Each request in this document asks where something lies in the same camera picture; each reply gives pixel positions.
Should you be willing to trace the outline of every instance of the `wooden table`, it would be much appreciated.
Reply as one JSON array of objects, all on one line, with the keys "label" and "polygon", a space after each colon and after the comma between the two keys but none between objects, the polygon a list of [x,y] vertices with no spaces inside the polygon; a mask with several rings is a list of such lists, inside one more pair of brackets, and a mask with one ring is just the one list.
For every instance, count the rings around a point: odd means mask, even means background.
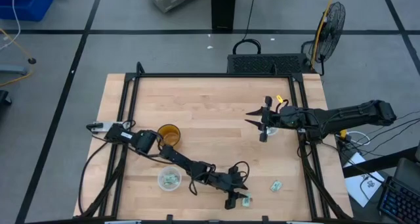
[{"label": "wooden table", "polygon": [[[115,121],[123,87],[123,74],[110,74],[98,113],[98,121]],[[296,85],[300,102],[299,88]],[[309,107],[327,108],[324,91],[318,75],[304,75],[304,86]],[[281,95],[290,99],[286,79],[281,78],[142,78],[134,119],[139,129],[157,130],[161,125],[173,123],[181,130],[179,152],[192,160],[216,164],[217,171],[225,171],[236,162],[245,160],[251,171],[245,185],[252,195],[249,208],[237,201],[233,210],[224,209],[227,194],[213,187],[196,183],[198,195],[188,190],[190,177],[182,172],[182,183],[173,192],[158,186],[158,173],[164,164],[149,161],[129,152],[118,219],[162,220],[173,214],[175,220],[261,220],[268,215],[273,221],[310,220],[308,198],[301,159],[297,156],[297,134],[294,130],[279,129],[259,142],[259,131],[244,119],[246,112],[259,109],[264,96],[273,99]],[[326,143],[334,145],[333,136]],[[93,139],[89,155],[102,141]],[[158,153],[156,146],[150,153]],[[110,146],[99,152],[86,170],[83,186],[83,206],[94,200],[104,184]],[[336,150],[318,145],[322,174],[326,189],[349,215],[350,202],[339,156]],[[272,192],[275,180],[283,183],[279,192]],[[322,216],[318,191],[314,187],[318,216]],[[114,192],[110,193],[107,213]]]}]

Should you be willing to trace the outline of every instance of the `cord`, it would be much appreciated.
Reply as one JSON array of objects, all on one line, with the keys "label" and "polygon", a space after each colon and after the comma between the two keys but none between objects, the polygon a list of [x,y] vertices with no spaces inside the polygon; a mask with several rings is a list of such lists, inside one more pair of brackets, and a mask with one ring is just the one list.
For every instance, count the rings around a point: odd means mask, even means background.
[{"label": "cord", "polygon": [[[297,147],[296,154],[297,154],[297,156],[298,156],[298,157],[302,158],[302,156],[299,154],[300,148],[301,148],[301,146],[298,146],[298,147]],[[309,151],[309,153],[305,156],[305,158],[308,158],[308,157],[309,157],[309,155],[311,155],[311,154],[312,154],[312,150],[311,150],[311,151]]]},{"label": "cord", "polygon": [[370,139],[369,139],[369,137],[368,137],[368,135],[366,135],[366,134],[364,134],[364,133],[362,133],[362,132],[360,132],[360,131],[349,131],[349,132],[347,132],[347,135],[351,135],[351,134],[353,134],[353,133],[355,133],[355,134],[359,134],[359,135],[362,135],[363,137],[362,137],[362,139],[363,138],[366,138],[367,139],[367,143],[364,143],[364,144],[362,144],[362,143],[359,143],[358,141],[355,141],[355,140],[351,140],[353,143],[355,143],[355,144],[357,144],[357,145],[369,145],[370,144]]},{"label": "cord", "polygon": [[[10,39],[10,42],[9,43],[7,43],[7,44],[5,44],[4,46],[2,46],[2,47],[0,47],[0,51],[1,50],[3,50],[3,49],[5,49],[6,47],[8,47],[10,44],[12,44],[12,43],[15,43],[16,44],[16,46],[18,46],[19,48],[20,48],[20,50],[29,58],[29,59],[33,59],[33,57],[25,50],[25,49],[23,49],[19,44],[17,44],[17,42],[15,42],[16,41],[16,38],[18,38],[18,36],[20,35],[20,23],[19,23],[19,19],[18,19],[18,15],[16,14],[16,9],[15,9],[15,6],[14,6],[14,0],[12,0],[12,10],[13,10],[13,14],[14,14],[14,17],[15,17],[15,19],[16,19],[16,23],[18,24],[18,33],[16,34],[16,36],[14,37],[14,38],[12,38],[10,35],[8,35],[3,29],[1,29],[0,28],[0,31],[1,32],[3,32],[4,33],[4,35],[7,37],[7,38],[9,38]],[[6,86],[6,85],[8,85],[8,84],[11,84],[11,83],[14,83],[14,82],[17,82],[17,81],[19,81],[19,80],[22,80],[22,79],[25,79],[25,78],[28,78],[28,77],[30,77],[31,75],[32,75],[32,73],[33,73],[33,70],[30,70],[25,76],[21,76],[21,77],[19,77],[19,78],[17,78],[17,79],[13,79],[13,80],[10,80],[10,81],[8,81],[8,82],[6,82],[6,83],[0,83],[0,87],[2,87],[2,86]]]},{"label": "cord", "polygon": [[[285,102],[286,103],[286,105],[284,105],[284,106],[288,106],[289,105],[289,100],[287,100],[287,99],[284,99],[283,100],[283,102]],[[277,106],[276,106],[276,113],[278,113],[278,109],[280,108],[280,105],[282,105],[283,103],[279,103],[279,104],[277,104]]]},{"label": "cord", "polygon": [[20,23],[19,23],[18,15],[16,14],[16,9],[14,7],[14,0],[12,0],[12,10],[13,10],[14,17],[16,19],[16,23],[18,24],[18,34],[16,34],[16,36],[13,39],[11,39],[9,43],[0,47],[0,51],[8,47],[10,44],[12,44],[16,40],[16,38],[18,38],[18,36],[20,35]]},{"label": "cord", "polygon": [[358,151],[359,153],[360,153],[360,155],[362,155],[362,156],[364,156],[364,155],[366,155],[366,154],[370,154],[370,155],[374,155],[374,156],[383,156],[383,155],[380,155],[380,154],[374,154],[374,153],[372,153],[372,152],[370,152],[370,151],[366,151],[366,150],[363,150],[363,149],[360,149],[360,148],[357,148],[356,147],[356,145],[354,145],[354,143],[352,143],[352,142],[349,142],[349,144],[354,148],[354,149],[356,149],[356,151]]},{"label": "cord", "polygon": [[100,146],[98,149],[96,149],[93,153],[92,153],[92,155],[87,159],[87,161],[86,161],[86,163],[85,163],[85,165],[83,166],[83,169],[82,169],[82,171],[81,171],[81,177],[80,177],[80,183],[79,183],[79,196],[78,196],[78,199],[77,199],[77,205],[79,206],[79,211],[80,211],[80,214],[82,214],[84,211],[83,211],[83,208],[82,208],[82,205],[81,205],[81,191],[82,191],[82,187],[83,187],[83,180],[84,180],[84,178],[85,178],[85,172],[86,172],[86,168],[87,168],[87,166],[89,165],[89,162],[91,162],[91,160],[92,160],[92,158],[99,152],[99,151],[101,151],[104,147],[105,147],[105,145],[107,145],[108,144],[108,142],[106,141],[102,146]]},{"label": "cord", "polygon": [[252,9],[253,9],[253,7],[254,7],[254,0],[252,0],[252,2],[251,2],[251,9],[249,10],[249,16],[248,16],[248,24],[247,24],[247,29],[246,29],[246,31],[245,31],[245,35],[244,35],[244,37],[242,38],[242,41],[243,40],[245,40],[245,38],[247,37],[247,35],[248,35],[248,29],[249,29],[249,23],[250,23],[250,21],[251,21],[251,15],[252,15]]},{"label": "cord", "polygon": [[131,151],[133,151],[133,152],[135,152],[135,153],[137,153],[137,154],[139,154],[139,155],[142,155],[143,157],[145,157],[145,158],[147,158],[147,159],[149,159],[151,161],[159,162],[161,164],[174,165],[174,163],[172,163],[172,162],[164,162],[164,161],[161,161],[161,160],[154,159],[152,156],[147,155],[147,154],[143,153],[142,151],[137,151],[137,150],[135,150],[135,149],[133,149],[131,147],[128,147],[128,149],[131,150]]},{"label": "cord", "polygon": [[329,10],[329,6],[331,5],[331,3],[333,2],[333,0],[329,0],[328,1],[328,6],[327,6],[327,9],[324,11],[324,15],[322,16],[322,19],[321,19],[321,24],[320,24],[320,27],[318,28],[318,31],[316,32],[316,37],[315,37],[315,44],[314,44],[314,52],[312,53],[312,59],[311,59],[311,61],[310,61],[310,67],[312,68],[312,69],[314,69],[313,68],[313,65],[314,65],[314,62],[315,62],[315,58],[316,58],[316,48],[317,48],[317,46],[318,46],[318,41],[319,41],[319,39],[320,39],[320,34],[321,34],[321,29],[322,29],[322,23],[324,23],[324,19],[326,18],[326,16],[327,16],[327,13],[328,13],[328,10]]},{"label": "cord", "polygon": [[380,184],[382,184],[382,185],[384,185],[384,183],[383,183],[383,181],[380,181],[378,178],[376,178],[376,177],[374,177],[373,175],[371,175],[368,171],[366,171],[365,169],[363,169],[363,168],[361,168],[361,167],[359,167],[358,165],[356,165],[352,160],[351,160],[351,158],[349,157],[349,156],[347,156],[344,152],[341,152],[338,148],[336,148],[335,146],[333,146],[333,145],[329,145],[329,144],[326,144],[326,143],[324,143],[324,142],[321,142],[323,145],[326,145],[326,146],[329,146],[329,147],[331,147],[331,148],[334,148],[341,156],[344,156],[345,158],[347,158],[347,162],[348,163],[350,163],[350,164],[352,164],[352,166],[354,166],[356,169],[358,169],[358,170],[360,170],[360,171],[362,171],[362,172],[364,172],[366,175],[368,175],[368,176],[370,176],[372,179],[374,179],[374,180],[376,180],[377,182],[379,182]]},{"label": "cord", "polygon": [[[223,183],[225,183],[227,185],[242,186],[245,183],[245,181],[247,181],[247,179],[249,177],[249,164],[246,161],[240,161],[240,162],[235,163],[233,165],[233,167],[235,167],[239,164],[245,164],[247,166],[247,171],[239,171],[239,173],[244,173],[245,174],[243,177],[241,177],[242,178],[241,183],[229,183],[229,182],[226,182],[226,181],[223,181],[223,180],[220,180],[220,181],[222,181]],[[210,169],[210,171],[205,171],[205,172],[202,172],[202,173],[196,175],[195,177],[191,177],[191,181],[190,181],[190,184],[188,185],[188,189],[190,190],[190,192],[193,195],[197,196],[197,194],[198,194],[196,184],[194,183],[194,181],[196,179],[198,179],[198,177],[201,177],[202,175],[211,175],[211,171],[214,171],[214,170],[216,170],[216,166],[212,165],[212,169]]]},{"label": "cord", "polygon": [[372,141],[372,140],[374,140],[374,139],[376,139],[376,138],[378,138],[378,136],[380,136],[380,135],[382,135],[382,134],[384,134],[384,133],[386,133],[386,132],[388,132],[388,131],[392,131],[393,129],[396,129],[396,128],[398,128],[398,127],[401,127],[401,126],[403,126],[403,125],[406,125],[406,124],[408,124],[408,123],[410,123],[410,122],[420,122],[420,118],[417,118],[417,119],[414,119],[414,120],[410,120],[410,121],[408,121],[408,122],[404,122],[404,123],[402,123],[402,124],[400,124],[400,125],[397,125],[397,126],[394,126],[394,127],[392,127],[392,128],[390,128],[390,129],[387,129],[386,131],[382,131],[382,132],[380,132],[379,134],[377,134],[377,135],[375,135],[372,139],[370,139],[370,141]]},{"label": "cord", "polygon": [[[396,119],[396,121],[397,121],[397,120],[404,119],[404,118],[406,118],[406,117],[407,117],[407,116],[409,116],[409,115],[416,114],[416,113],[419,113],[419,112],[420,112],[420,110],[418,110],[418,111],[414,111],[414,112],[409,112],[409,113],[405,114],[404,116],[397,118],[397,119]],[[374,130],[374,131],[371,131],[371,132],[367,133],[366,135],[371,135],[371,134],[373,134],[373,133],[375,133],[375,132],[378,132],[378,131],[382,130],[383,128],[385,128],[385,126],[381,126],[379,129],[376,129],[376,130]]]},{"label": "cord", "polygon": [[390,140],[392,140],[393,138],[401,135],[402,132],[404,132],[405,130],[407,130],[408,128],[410,128],[411,126],[419,123],[420,120],[417,120],[416,122],[413,122],[411,124],[409,124],[407,127],[405,127],[403,130],[401,130],[399,133],[397,133],[396,135],[392,136],[391,138],[387,139],[386,141],[380,143],[379,145],[377,145],[373,150],[371,150],[370,152],[374,152],[375,150],[377,150],[381,145],[385,144],[386,142],[389,142]]},{"label": "cord", "polygon": [[366,195],[365,191],[362,189],[363,182],[365,182],[369,177],[365,177],[362,182],[360,182],[360,190],[362,191],[363,195],[366,197],[367,201],[369,201],[368,196]]}]

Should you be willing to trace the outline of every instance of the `electric fan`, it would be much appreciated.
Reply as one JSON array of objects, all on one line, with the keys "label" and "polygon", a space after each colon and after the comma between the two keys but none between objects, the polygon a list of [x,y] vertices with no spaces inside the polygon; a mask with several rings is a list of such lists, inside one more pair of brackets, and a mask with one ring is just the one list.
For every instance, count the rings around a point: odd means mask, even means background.
[{"label": "electric fan", "polygon": [[[303,53],[305,46],[310,44],[308,54],[311,56],[311,59],[315,57],[315,62],[321,63],[321,76],[324,75],[324,62],[328,60],[333,54],[334,49],[340,40],[341,33],[343,32],[345,17],[346,9],[344,8],[343,4],[340,2],[331,4],[328,8],[325,20],[322,21],[321,19],[321,22],[318,25],[317,33],[320,28],[321,31],[318,38],[316,52],[314,52],[316,35],[313,41],[306,41],[302,44],[301,53]],[[306,63],[314,71],[311,59],[306,59]]]}]

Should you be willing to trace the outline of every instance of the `orange cup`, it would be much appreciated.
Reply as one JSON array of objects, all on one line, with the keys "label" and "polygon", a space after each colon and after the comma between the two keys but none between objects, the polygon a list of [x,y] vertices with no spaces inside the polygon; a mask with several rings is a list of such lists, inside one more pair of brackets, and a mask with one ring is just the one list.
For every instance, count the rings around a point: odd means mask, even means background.
[{"label": "orange cup", "polygon": [[177,149],[180,146],[181,131],[177,126],[172,124],[163,125],[157,132],[162,135],[163,142],[166,145],[173,146],[174,149]]}]

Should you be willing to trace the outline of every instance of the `black cable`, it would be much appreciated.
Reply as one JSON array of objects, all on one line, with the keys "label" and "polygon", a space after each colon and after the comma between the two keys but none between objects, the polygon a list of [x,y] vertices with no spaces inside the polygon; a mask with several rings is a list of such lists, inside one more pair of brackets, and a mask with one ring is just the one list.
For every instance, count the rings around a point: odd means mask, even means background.
[{"label": "black cable", "polygon": [[128,149],[131,150],[131,151],[133,151],[133,152],[135,152],[135,153],[137,153],[138,155],[141,155],[141,156],[143,156],[143,157],[145,157],[145,158],[147,158],[147,159],[149,159],[151,161],[154,161],[154,162],[159,162],[159,163],[167,164],[167,165],[173,165],[174,164],[172,162],[164,162],[164,161],[161,161],[161,160],[154,159],[152,156],[147,155],[147,154],[143,153],[142,151],[137,151],[137,150],[135,150],[135,149],[133,149],[131,147],[128,147]]},{"label": "black cable", "polygon": [[409,124],[407,127],[405,127],[403,130],[401,130],[399,133],[397,133],[396,135],[392,136],[391,138],[387,139],[386,141],[380,143],[379,145],[377,145],[373,150],[371,150],[370,152],[374,152],[375,150],[377,150],[381,145],[385,144],[386,142],[389,142],[390,140],[392,140],[393,138],[401,135],[402,132],[404,132],[406,129],[410,128],[411,126],[419,123],[420,120],[417,120],[416,122],[413,122],[411,124]]},{"label": "black cable", "polygon": [[242,40],[244,40],[244,39],[247,37],[247,35],[248,35],[249,23],[250,23],[250,21],[251,21],[251,15],[252,15],[252,9],[253,9],[253,7],[254,7],[254,0],[252,0],[252,2],[251,2],[251,9],[249,10],[249,16],[248,16],[247,29],[246,29],[246,31],[245,31],[245,35],[244,35],[244,37],[242,38]]},{"label": "black cable", "polygon": [[367,176],[367,177],[365,177],[365,178],[363,179],[363,181],[362,181],[362,182],[360,182],[360,190],[362,191],[362,193],[363,193],[363,194],[364,194],[364,196],[366,197],[367,201],[369,202],[369,198],[368,198],[368,196],[366,195],[365,191],[362,189],[363,182],[365,182],[367,179],[369,179],[369,177],[368,177],[368,176]]},{"label": "black cable", "polygon": [[243,176],[242,182],[241,183],[227,183],[226,181],[223,181],[225,184],[240,186],[240,185],[243,185],[245,181],[247,181],[249,177],[249,164],[245,161],[240,161],[240,162],[236,162],[233,166],[237,166],[239,164],[245,164],[247,166],[247,171],[239,171],[239,173],[245,173],[245,175]]},{"label": "black cable", "polygon": [[347,156],[344,152],[341,152],[338,148],[336,148],[336,147],[334,147],[333,145],[329,145],[329,144],[326,144],[326,143],[324,143],[324,142],[321,142],[323,145],[326,145],[326,146],[329,146],[329,147],[331,147],[331,148],[334,148],[341,156],[344,156],[345,158],[347,158],[347,162],[349,162],[350,164],[352,164],[352,166],[354,166],[356,169],[358,169],[358,170],[360,170],[360,171],[362,171],[362,172],[364,172],[366,175],[368,175],[368,176],[370,176],[372,179],[374,179],[374,180],[376,180],[377,182],[379,182],[380,184],[382,184],[382,185],[384,185],[384,182],[383,181],[380,181],[378,178],[376,178],[376,177],[374,177],[374,176],[372,176],[368,171],[366,171],[365,169],[363,169],[363,168],[361,168],[361,167],[359,167],[359,166],[357,166],[352,160],[351,160],[351,158],[349,157],[349,156]]},{"label": "black cable", "polygon": [[[301,146],[299,145],[299,146],[297,147],[296,154],[297,154],[297,156],[298,156],[298,157],[302,158],[302,156],[299,154],[300,148],[301,148]],[[312,150],[311,150],[311,151],[309,151],[309,153],[305,156],[305,158],[308,158],[308,157],[309,157],[309,155],[311,155],[311,154],[312,154]]]},{"label": "black cable", "polygon": [[313,114],[313,113],[311,113],[311,112],[309,112],[309,111],[303,111],[303,113],[306,113],[306,114],[310,114],[314,119],[315,119],[315,121],[316,121],[316,123],[318,124],[318,125],[321,125],[320,124],[320,121],[317,119],[317,117]]},{"label": "black cable", "polygon": [[208,174],[209,174],[209,172],[208,172],[208,171],[206,171],[206,172],[202,172],[202,173],[200,173],[199,175],[196,175],[195,177],[191,177],[191,181],[190,181],[190,184],[189,184],[189,186],[188,186],[188,189],[190,190],[190,192],[191,192],[193,195],[197,196],[197,194],[198,194],[198,192],[197,192],[197,188],[196,188],[196,184],[194,183],[194,180],[195,180],[195,179],[197,179],[198,177],[202,176],[202,175],[208,175]]},{"label": "black cable", "polygon": [[123,125],[125,123],[130,123],[130,126],[127,129],[131,129],[137,124],[135,120],[126,120],[125,122],[123,122]]},{"label": "black cable", "polygon": [[105,145],[107,145],[108,144],[108,142],[105,142],[102,146],[100,146],[98,149],[96,149],[93,153],[92,153],[92,155],[87,159],[87,161],[86,161],[86,163],[85,163],[85,165],[83,166],[83,169],[82,169],[82,171],[81,171],[81,177],[80,177],[80,183],[79,183],[79,197],[78,197],[78,199],[77,199],[77,205],[79,206],[79,211],[80,211],[80,214],[82,214],[84,211],[83,211],[83,208],[82,208],[82,206],[81,206],[81,191],[82,191],[82,187],[83,187],[83,180],[84,180],[84,178],[85,178],[85,172],[86,172],[86,168],[87,168],[87,165],[89,165],[89,162],[92,160],[92,158],[99,152],[99,151],[101,151],[104,147],[105,147]]},{"label": "black cable", "polygon": [[[237,166],[239,164],[245,164],[247,166],[247,171],[239,171],[239,173],[244,173],[245,174],[243,177],[241,177],[242,178],[242,182],[241,183],[228,183],[226,181],[221,180],[223,183],[225,183],[227,185],[234,185],[234,186],[238,186],[239,187],[239,186],[242,186],[245,183],[245,181],[247,181],[247,179],[249,177],[249,164],[246,161],[239,161],[239,162],[235,163],[233,165],[233,167],[235,167],[235,166]],[[188,185],[188,189],[190,190],[190,192],[193,195],[197,195],[198,194],[197,188],[196,188],[196,184],[195,184],[194,181],[196,179],[198,179],[198,177],[201,177],[202,175],[211,175],[211,171],[214,171],[214,170],[216,170],[216,166],[213,165],[213,169],[210,169],[210,171],[202,172],[202,173],[196,175],[195,177],[192,177],[191,176],[191,181],[190,181],[190,184]]]},{"label": "black cable", "polygon": [[362,156],[364,156],[364,155],[363,155],[363,152],[365,152],[366,154],[374,155],[374,156],[379,156],[379,157],[383,156],[383,155],[380,155],[380,154],[374,154],[374,153],[372,153],[372,152],[370,152],[370,151],[366,151],[366,150],[363,150],[363,149],[357,148],[357,147],[356,147],[356,145],[355,145],[353,142],[351,142],[351,141],[350,141],[348,144],[352,145],[352,146],[353,146],[353,148],[354,148],[354,149],[356,149],[356,151],[358,151],[359,153],[361,153],[361,155],[362,155]]},{"label": "black cable", "polygon": [[324,143],[324,142],[321,142],[323,145],[326,145],[326,146],[328,146],[328,147],[331,147],[331,148],[334,148],[341,156],[344,156],[345,158],[347,158],[347,162],[348,163],[350,163],[350,164],[352,164],[352,166],[354,166],[354,168],[356,168],[356,169],[358,169],[359,171],[361,171],[361,172],[363,172],[363,173],[365,173],[366,175],[368,175],[368,176],[370,176],[372,179],[374,179],[374,180],[376,180],[377,182],[379,182],[379,184],[381,184],[381,186],[382,187],[388,187],[388,188],[390,188],[390,189],[392,189],[392,190],[394,190],[394,191],[396,191],[396,192],[398,192],[394,187],[392,187],[392,186],[390,186],[390,185],[388,185],[388,184],[386,184],[384,181],[380,181],[378,178],[376,178],[375,176],[373,176],[373,175],[371,175],[370,174],[370,172],[368,172],[368,171],[366,171],[365,169],[363,169],[363,168],[361,168],[360,166],[358,166],[358,165],[356,165],[352,160],[351,160],[351,158],[349,157],[349,156],[347,156],[344,152],[341,152],[338,148],[336,148],[336,147],[334,147],[334,146],[332,146],[332,145],[329,145],[329,144],[326,144],[326,143]]},{"label": "black cable", "polygon": [[[406,118],[406,117],[407,117],[407,116],[409,116],[409,115],[416,114],[416,113],[419,113],[419,112],[420,112],[420,110],[418,110],[418,111],[414,111],[414,112],[409,112],[409,113],[405,114],[404,116],[397,118],[397,119],[396,119],[396,121],[401,120],[401,119],[404,119],[404,118]],[[382,130],[383,128],[385,128],[385,126],[381,126],[379,129],[376,129],[376,130],[374,130],[374,131],[371,131],[371,132],[367,133],[367,134],[366,134],[366,136],[371,135],[371,134],[373,134],[373,133],[375,133],[375,132],[378,132],[378,131]]]},{"label": "black cable", "polygon": [[103,139],[103,138],[100,138],[100,137],[96,137],[94,135],[92,135],[92,137],[94,137],[95,139],[98,139],[100,141],[104,141],[104,142],[110,143],[110,141],[107,141],[106,139]]},{"label": "black cable", "polygon": [[120,177],[123,174],[123,168],[124,168],[124,165],[125,165],[125,161],[126,161],[126,159],[124,157],[121,157],[119,159],[118,165],[115,168],[114,172],[112,173],[108,182],[105,183],[104,187],[99,192],[98,196],[95,198],[95,200],[92,202],[92,204],[79,217],[93,217],[96,210],[99,208],[100,203],[105,199],[105,197],[108,195],[109,190],[114,185],[114,182],[117,180],[118,177]]},{"label": "black cable", "polygon": [[[388,132],[388,131],[392,131],[393,129],[396,129],[396,128],[401,127],[401,126],[403,126],[403,125],[406,125],[406,124],[408,124],[408,123],[410,123],[410,122],[414,122],[414,121],[420,122],[420,118],[416,118],[416,119],[414,119],[414,120],[409,120],[408,122],[404,122],[404,123],[402,123],[402,124],[400,124],[400,125],[394,126],[394,127],[390,128],[390,129],[387,129],[386,131],[382,131],[382,132],[380,132],[379,134],[375,135],[372,139],[370,139],[370,141],[372,142],[372,140],[374,140],[374,139],[378,138],[378,136],[380,136],[380,135],[382,135],[382,134],[384,134],[384,133],[386,133],[386,132]],[[366,144],[366,143],[361,144],[361,145],[358,145],[358,146],[356,146],[356,148],[358,148],[358,147],[360,147],[360,146],[364,146],[365,144]]]},{"label": "black cable", "polygon": [[[288,106],[289,105],[289,100],[287,100],[287,99],[284,99],[283,100],[283,102],[285,102],[286,103],[286,105],[284,105],[284,106]],[[280,108],[280,105],[282,105],[283,103],[279,103],[279,104],[277,104],[277,106],[276,106],[276,113],[278,113],[278,109]]]}]

